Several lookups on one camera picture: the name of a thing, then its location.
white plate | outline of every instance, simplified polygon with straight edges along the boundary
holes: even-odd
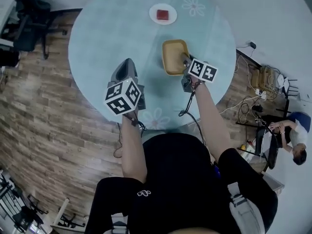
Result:
[[[169,11],[169,20],[158,20],[157,19],[157,10],[168,10]],[[171,23],[174,23],[177,18],[177,12],[176,9],[174,9],[171,5],[168,5],[166,3],[158,3],[153,5],[150,8],[150,18],[158,24],[161,25],[169,25]]]

white flower pattern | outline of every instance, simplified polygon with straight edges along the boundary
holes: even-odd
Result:
[[[183,9],[190,10],[190,16],[194,17],[196,14],[204,17],[205,13],[203,12],[206,7],[203,4],[198,3],[198,0],[183,0],[185,3],[182,5]]]
[[[161,116],[162,109],[156,108],[154,113],[152,114],[149,111],[143,112],[143,122],[147,129],[153,130],[164,130],[166,129],[166,125],[169,123],[170,118],[167,116]]]

light blue tablecloth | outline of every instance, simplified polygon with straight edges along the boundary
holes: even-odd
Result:
[[[171,25],[158,25],[149,9],[167,3],[177,11]],[[192,119],[178,113],[190,94],[183,92],[182,77],[165,73],[162,44],[183,39],[189,52],[219,68],[213,84],[207,84],[215,103],[227,91],[235,69],[235,42],[228,22],[211,0],[92,0],[79,14],[70,38],[69,62],[74,79],[90,103],[108,120],[121,122],[103,104],[103,94],[113,71],[126,58],[137,69],[145,86],[146,110],[139,119],[148,129],[173,129]],[[194,98],[190,113],[199,118]]]

red object on plate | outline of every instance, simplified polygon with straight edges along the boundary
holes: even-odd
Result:
[[[157,19],[158,20],[169,20],[169,11],[168,10],[157,10]]]

white cube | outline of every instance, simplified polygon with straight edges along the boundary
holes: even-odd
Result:
[[[203,81],[213,82],[217,72],[218,69],[216,67],[200,60],[193,59],[188,74]]]
[[[104,104],[115,115],[123,115],[134,111],[141,91],[132,78],[109,87],[104,93]]]

